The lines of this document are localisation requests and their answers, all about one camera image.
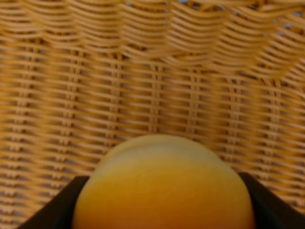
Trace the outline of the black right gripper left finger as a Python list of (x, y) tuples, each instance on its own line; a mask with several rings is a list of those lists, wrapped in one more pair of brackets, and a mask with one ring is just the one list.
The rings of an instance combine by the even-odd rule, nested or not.
[(76, 176), (18, 229), (70, 229), (75, 204), (88, 179), (88, 176)]

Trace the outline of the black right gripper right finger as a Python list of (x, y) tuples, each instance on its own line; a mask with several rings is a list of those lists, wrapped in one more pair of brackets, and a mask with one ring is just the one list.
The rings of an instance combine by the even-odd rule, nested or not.
[(257, 229), (303, 229), (305, 216), (248, 173), (239, 173), (251, 197)]

